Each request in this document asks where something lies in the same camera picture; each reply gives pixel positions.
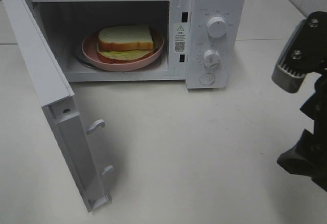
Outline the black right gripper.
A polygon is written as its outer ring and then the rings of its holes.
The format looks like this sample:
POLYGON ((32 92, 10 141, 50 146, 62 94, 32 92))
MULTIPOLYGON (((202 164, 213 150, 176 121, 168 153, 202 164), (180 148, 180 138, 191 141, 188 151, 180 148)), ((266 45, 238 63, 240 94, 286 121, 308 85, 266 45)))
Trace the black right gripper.
POLYGON ((326 190, 326 72, 315 82, 315 93, 300 108, 314 121, 314 130, 304 129, 299 141, 282 153, 277 163, 288 173, 308 176, 326 190))

